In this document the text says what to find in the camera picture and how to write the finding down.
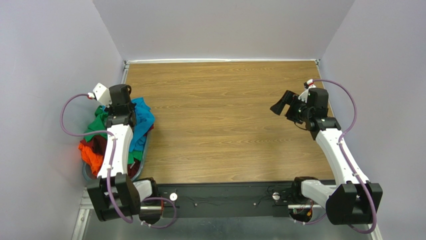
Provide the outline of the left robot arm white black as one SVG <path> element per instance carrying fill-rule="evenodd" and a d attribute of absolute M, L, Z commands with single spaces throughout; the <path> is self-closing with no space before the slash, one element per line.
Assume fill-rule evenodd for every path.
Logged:
<path fill-rule="evenodd" d="M 98 83 L 89 96 L 107 109 L 107 145 L 101 169 L 89 181 L 87 192 L 101 222 L 122 219 L 132 223 L 139 215 L 141 203 L 155 192 L 153 178 L 132 181 L 127 162 L 131 140 L 137 124 L 132 89 L 126 84 L 106 87 Z"/>

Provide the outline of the blue t shirt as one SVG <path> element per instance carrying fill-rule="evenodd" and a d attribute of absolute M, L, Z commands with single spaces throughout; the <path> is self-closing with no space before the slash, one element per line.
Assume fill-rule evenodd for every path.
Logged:
<path fill-rule="evenodd" d="M 134 98 L 131 102 L 135 104 L 136 125 L 129 145 L 129 152 L 142 151 L 147 139 L 146 133 L 154 125 L 155 116 L 151 113 L 151 108 L 145 103 L 143 97 Z"/>

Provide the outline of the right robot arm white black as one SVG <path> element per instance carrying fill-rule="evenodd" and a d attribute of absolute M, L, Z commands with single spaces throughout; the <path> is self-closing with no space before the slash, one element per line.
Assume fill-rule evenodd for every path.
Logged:
<path fill-rule="evenodd" d="M 372 225 L 383 190 L 359 169 L 351 155 L 338 120 L 329 116 L 329 94 L 322 88 L 308 88 L 302 94 L 287 90 L 270 110 L 280 115 L 285 106 L 287 120 L 304 124 L 323 151 L 332 170 L 336 189 L 315 177 L 296 177 L 291 197 L 295 202 L 310 199 L 325 209 L 333 225 Z"/>

